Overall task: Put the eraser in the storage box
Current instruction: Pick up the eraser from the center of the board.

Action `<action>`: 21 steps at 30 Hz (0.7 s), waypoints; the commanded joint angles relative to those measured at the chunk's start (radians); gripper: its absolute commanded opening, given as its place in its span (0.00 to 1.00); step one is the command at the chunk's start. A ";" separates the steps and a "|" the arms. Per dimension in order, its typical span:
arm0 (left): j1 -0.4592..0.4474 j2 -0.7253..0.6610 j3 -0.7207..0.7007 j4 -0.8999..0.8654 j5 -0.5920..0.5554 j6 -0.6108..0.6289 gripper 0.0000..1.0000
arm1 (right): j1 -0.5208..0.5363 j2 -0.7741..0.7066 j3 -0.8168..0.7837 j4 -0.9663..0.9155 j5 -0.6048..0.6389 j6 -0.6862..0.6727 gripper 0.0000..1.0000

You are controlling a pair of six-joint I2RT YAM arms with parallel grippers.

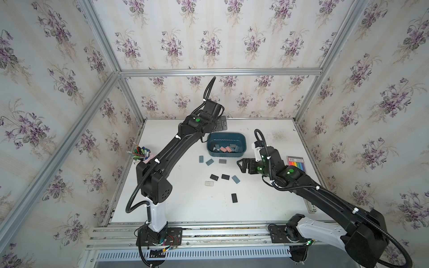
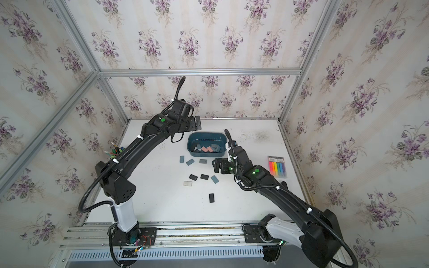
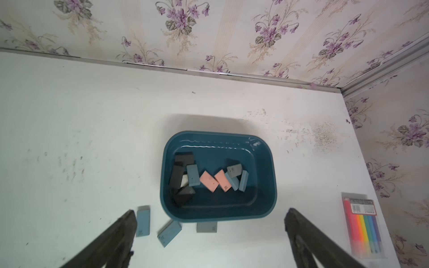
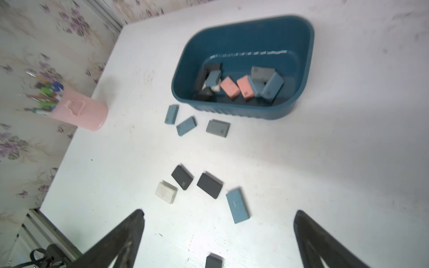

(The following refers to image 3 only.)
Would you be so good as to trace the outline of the white eraser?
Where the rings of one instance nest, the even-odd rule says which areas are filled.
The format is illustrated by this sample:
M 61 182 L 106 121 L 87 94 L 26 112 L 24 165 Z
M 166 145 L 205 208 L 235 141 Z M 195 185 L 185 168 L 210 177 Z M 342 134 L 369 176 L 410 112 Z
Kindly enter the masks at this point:
M 184 174 L 184 175 L 182 176 L 181 188 L 186 187 L 188 184 L 189 184 L 189 181 L 188 181 L 188 175 L 187 175 L 187 174 Z

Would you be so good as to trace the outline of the pink eraser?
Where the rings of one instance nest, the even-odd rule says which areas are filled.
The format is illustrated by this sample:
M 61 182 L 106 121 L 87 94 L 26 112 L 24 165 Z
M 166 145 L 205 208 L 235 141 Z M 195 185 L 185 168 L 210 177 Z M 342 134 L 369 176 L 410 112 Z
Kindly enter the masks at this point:
M 224 192 L 227 192 L 231 188 L 230 183 L 225 177 L 225 172 L 222 169 L 214 175 L 214 178 L 217 180 L 219 186 Z
M 212 193 L 219 186 L 219 182 L 207 171 L 204 171 L 204 173 L 201 175 L 200 182 Z

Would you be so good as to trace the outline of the black eraser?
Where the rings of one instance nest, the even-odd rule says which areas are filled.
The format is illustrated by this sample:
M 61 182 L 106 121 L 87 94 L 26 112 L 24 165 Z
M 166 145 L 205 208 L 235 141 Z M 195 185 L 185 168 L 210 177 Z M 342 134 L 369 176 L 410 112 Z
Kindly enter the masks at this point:
M 179 207 L 186 205 L 195 195 L 196 191 L 191 186 L 185 186 L 173 194 L 173 201 Z
M 171 189 L 180 189 L 184 175 L 184 167 L 174 165 L 170 176 L 169 187 Z
M 174 165 L 186 167 L 195 164 L 195 157 L 193 153 L 177 153 L 174 156 Z

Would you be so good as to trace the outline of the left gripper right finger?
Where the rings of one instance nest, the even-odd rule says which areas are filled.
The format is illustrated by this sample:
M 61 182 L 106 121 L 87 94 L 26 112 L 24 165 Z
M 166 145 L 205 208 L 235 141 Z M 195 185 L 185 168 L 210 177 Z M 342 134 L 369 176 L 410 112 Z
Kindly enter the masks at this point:
M 284 219 L 292 253 L 298 268 L 362 268 L 363 265 L 328 238 L 296 209 Z

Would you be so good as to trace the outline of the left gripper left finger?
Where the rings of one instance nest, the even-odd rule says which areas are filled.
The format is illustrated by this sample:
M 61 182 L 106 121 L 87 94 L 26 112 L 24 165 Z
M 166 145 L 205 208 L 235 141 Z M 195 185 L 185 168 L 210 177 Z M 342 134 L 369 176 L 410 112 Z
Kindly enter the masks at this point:
M 128 268 L 136 229 L 135 212 L 129 210 L 63 267 Z

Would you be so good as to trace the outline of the blue eraser bottom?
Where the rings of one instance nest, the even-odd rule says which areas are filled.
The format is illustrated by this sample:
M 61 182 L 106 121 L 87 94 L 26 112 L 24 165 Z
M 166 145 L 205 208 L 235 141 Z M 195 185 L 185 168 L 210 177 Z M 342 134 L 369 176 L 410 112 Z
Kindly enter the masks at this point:
M 196 164 L 186 166 L 189 186 L 198 186 L 201 184 L 198 167 Z

